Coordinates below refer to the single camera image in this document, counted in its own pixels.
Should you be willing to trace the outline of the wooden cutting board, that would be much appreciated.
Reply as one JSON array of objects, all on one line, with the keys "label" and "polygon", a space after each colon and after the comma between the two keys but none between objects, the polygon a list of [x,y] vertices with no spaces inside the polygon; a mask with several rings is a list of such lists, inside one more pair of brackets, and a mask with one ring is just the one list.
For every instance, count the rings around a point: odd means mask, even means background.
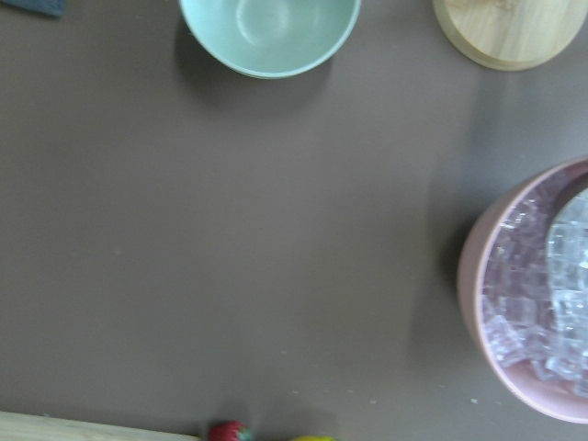
[{"label": "wooden cutting board", "polygon": [[179,435],[108,424],[1,412],[2,440],[199,440]]}]

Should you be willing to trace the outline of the metal ice scoop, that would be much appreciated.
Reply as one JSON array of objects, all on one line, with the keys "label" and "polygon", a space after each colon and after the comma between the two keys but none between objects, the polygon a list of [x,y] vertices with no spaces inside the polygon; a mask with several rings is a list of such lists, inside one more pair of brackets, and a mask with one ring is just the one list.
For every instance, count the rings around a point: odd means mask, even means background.
[{"label": "metal ice scoop", "polygon": [[546,239],[551,239],[557,226],[567,225],[587,225],[587,174],[571,180],[558,194],[553,215],[549,219]]}]

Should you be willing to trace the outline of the yellow lemon outer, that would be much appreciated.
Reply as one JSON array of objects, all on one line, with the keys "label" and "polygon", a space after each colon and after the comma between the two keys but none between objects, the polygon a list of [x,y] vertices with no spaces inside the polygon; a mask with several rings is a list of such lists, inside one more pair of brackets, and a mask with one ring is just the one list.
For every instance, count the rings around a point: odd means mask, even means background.
[{"label": "yellow lemon outer", "polygon": [[325,435],[301,435],[291,438],[289,441],[337,441],[337,439]]}]

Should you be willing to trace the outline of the wooden cup tree stand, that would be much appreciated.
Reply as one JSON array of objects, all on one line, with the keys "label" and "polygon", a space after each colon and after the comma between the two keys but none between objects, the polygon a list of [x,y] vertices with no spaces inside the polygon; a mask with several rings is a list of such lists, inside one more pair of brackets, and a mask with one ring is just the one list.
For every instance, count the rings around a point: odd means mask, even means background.
[{"label": "wooden cup tree stand", "polygon": [[493,70],[520,72],[564,51],[587,19],[585,1],[434,1],[449,42]]}]

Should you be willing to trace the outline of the grey folded cloth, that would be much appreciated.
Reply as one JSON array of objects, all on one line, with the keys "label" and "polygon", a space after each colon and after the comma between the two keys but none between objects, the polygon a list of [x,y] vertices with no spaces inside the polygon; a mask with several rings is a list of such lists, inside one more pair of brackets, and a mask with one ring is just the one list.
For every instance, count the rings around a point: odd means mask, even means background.
[{"label": "grey folded cloth", "polygon": [[66,4],[65,0],[1,0],[1,6],[49,18],[61,18]]}]

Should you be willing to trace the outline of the clear ice cubes pile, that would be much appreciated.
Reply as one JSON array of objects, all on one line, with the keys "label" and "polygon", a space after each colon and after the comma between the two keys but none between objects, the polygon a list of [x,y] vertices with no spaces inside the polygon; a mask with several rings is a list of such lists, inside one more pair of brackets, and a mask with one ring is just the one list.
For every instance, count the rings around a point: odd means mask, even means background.
[{"label": "clear ice cubes pile", "polygon": [[587,396],[587,225],[557,226],[557,199],[535,189],[501,222],[483,281],[483,327],[493,359]]}]

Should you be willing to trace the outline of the red strawberry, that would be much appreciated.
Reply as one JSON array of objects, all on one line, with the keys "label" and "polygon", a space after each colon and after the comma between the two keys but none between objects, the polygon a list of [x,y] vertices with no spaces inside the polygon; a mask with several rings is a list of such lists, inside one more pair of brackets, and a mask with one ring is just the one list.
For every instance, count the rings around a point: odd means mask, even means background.
[{"label": "red strawberry", "polygon": [[239,421],[214,424],[208,430],[209,441],[253,441],[249,428]]}]

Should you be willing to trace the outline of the mint green bowl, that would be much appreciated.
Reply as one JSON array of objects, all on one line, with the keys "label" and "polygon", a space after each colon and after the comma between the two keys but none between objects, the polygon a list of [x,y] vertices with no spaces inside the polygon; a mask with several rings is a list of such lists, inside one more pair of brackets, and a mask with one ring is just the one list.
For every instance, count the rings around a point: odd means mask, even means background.
[{"label": "mint green bowl", "polygon": [[181,1],[193,38],[215,60],[253,78],[306,73],[333,57],[360,1]]}]

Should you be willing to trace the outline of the pink bowl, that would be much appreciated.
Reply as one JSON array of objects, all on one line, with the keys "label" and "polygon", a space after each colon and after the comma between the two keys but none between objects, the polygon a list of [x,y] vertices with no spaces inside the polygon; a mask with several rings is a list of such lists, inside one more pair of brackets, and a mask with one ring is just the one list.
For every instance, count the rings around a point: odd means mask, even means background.
[{"label": "pink bowl", "polygon": [[458,261],[457,293],[462,320],[471,339],[501,383],[521,402],[549,417],[574,424],[587,423],[587,400],[577,397],[553,383],[535,378],[521,365],[503,368],[492,356],[485,336],[481,294],[486,266],[500,223],[510,208],[530,190],[554,175],[571,181],[587,176],[587,158],[580,157],[532,175],[497,198],[473,224]]}]

